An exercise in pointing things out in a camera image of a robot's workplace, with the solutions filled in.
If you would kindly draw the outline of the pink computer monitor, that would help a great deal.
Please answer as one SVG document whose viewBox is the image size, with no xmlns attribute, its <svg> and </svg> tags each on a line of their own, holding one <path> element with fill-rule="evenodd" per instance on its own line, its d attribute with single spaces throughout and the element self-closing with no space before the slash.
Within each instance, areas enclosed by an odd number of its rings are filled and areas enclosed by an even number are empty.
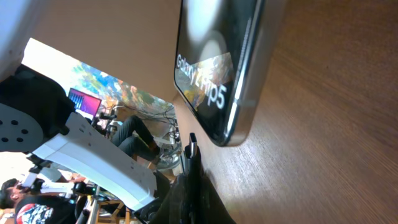
<svg viewBox="0 0 398 224">
<path fill-rule="evenodd" d="M 75 104 L 75 110 L 83 117 L 92 120 L 101 105 L 102 100 L 94 96 L 71 88 L 68 92 L 68 97 Z"/>
</svg>

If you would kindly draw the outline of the seated person in dark trousers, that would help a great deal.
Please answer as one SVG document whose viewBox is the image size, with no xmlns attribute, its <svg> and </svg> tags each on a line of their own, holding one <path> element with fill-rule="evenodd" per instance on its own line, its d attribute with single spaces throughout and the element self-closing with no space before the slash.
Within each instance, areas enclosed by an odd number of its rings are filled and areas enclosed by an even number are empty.
<svg viewBox="0 0 398 224">
<path fill-rule="evenodd" d="M 160 147 L 154 137 L 136 115 L 128 117 L 113 135 L 111 142 L 129 157 L 139 156 L 157 164 L 160 160 Z"/>
</svg>

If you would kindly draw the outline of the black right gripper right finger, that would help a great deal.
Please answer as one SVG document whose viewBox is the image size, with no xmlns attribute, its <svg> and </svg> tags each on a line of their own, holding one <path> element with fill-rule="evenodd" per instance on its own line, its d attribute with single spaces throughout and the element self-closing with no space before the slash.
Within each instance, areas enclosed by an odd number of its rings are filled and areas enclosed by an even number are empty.
<svg viewBox="0 0 398 224">
<path fill-rule="evenodd" d="M 198 221 L 204 224 L 236 224 L 206 175 L 201 177 Z"/>
</svg>

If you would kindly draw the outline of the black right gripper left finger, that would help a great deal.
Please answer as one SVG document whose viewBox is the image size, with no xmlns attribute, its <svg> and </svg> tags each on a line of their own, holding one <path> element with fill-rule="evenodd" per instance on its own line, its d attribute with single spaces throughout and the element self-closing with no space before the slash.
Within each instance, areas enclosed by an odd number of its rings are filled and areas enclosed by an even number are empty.
<svg viewBox="0 0 398 224">
<path fill-rule="evenodd" d="M 180 174 L 171 185 L 160 208 L 149 224 L 187 224 L 190 223 L 187 177 Z"/>
</svg>

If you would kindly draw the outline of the person in black shirt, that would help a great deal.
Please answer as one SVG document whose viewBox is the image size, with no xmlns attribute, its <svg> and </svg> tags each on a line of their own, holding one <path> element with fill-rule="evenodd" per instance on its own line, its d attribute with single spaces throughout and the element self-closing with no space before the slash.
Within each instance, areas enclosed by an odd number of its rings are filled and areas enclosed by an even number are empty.
<svg viewBox="0 0 398 224">
<path fill-rule="evenodd" d="M 75 224 L 75 205 L 52 194 L 30 195 L 9 179 L 1 186 L 1 209 L 13 208 L 16 224 Z"/>
</svg>

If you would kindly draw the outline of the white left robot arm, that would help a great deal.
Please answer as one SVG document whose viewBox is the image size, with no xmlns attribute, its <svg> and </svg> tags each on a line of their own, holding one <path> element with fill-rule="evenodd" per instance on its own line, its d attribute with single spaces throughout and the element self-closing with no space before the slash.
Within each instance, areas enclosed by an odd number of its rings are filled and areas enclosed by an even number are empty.
<svg viewBox="0 0 398 224">
<path fill-rule="evenodd" d="M 22 64 L 44 7 L 45 1 L 1 2 L 1 150 L 65 166 L 139 210 L 155 199 L 154 173 L 78 114 L 57 82 Z"/>
</svg>

